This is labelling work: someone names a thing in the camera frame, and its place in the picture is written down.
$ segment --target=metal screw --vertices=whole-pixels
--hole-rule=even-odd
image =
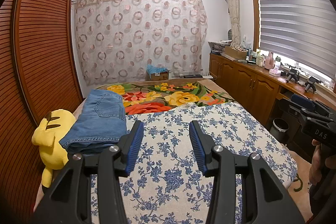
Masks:
[[[118,145],[112,145],[112,146],[110,146],[109,150],[111,152],[117,152],[119,150],[119,147],[118,147]]]
[[[252,153],[251,158],[254,159],[254,160],[258,160],[258,159],[260,159],[260,155],[258,153]]]
[[[215,145],[213,147],[213,150],[215,150],[216,152],[222,152],[224,150],[224,147],[221,145]]]
[[[74,155],[72,156],[72,158],[73,158],[74,160],[80,160],[80,159],[82,158],[82,154],[80,154],[80,153],[74,154]]]

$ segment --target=floral blanket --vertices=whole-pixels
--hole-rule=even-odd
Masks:
[[[225,90],[203,78],[133,82],[105,85],[100,89],[120,94],[129,115],[168,111],[190,102],[206,106],[233,101]]]
[[[171,95],[166,95],[170,97],[165,100],[177,103]],[[126,119],[129,130],[136,120],[144,123],[144,137],[134,171],[130,177],[120,178],[129,224],[205,223],[213,178],[203,177],[198,170],[189,139],[192,120],[197,120],[216,144],[232,153],[245,156],[259,153],[286,188],[297,173],[297,165],[288,152],[238,103],[128,115]],[[237,175],[236,224],[242,222],[241,184],[241,177]],[[92,222],[99,224],[97,175],[91,180],[91,215]]]

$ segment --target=stuffed animal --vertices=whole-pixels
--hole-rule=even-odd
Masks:
[[[48,112],[35,130],[31,142],[40,146],[40,157],[45,165],[42,173],[42,188],[49,188],[53,170],[62,169],[68,162],[68,153],[58,143],[75,123],[74,115],[64,109]]]

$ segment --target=beige curtain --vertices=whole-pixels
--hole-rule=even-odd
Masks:
[[[231,18],[232,43],[231,47],[240,45],[239,0],[228,0]]]
[[[146,67],[202,73],[202,0],[78,0],[76,44],[88,84],[144,80]]]

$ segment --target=pink bottle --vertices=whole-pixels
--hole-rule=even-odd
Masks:
[[[269,52],[265,59],[265,69],[274,69],[274,64],[273,53]]]

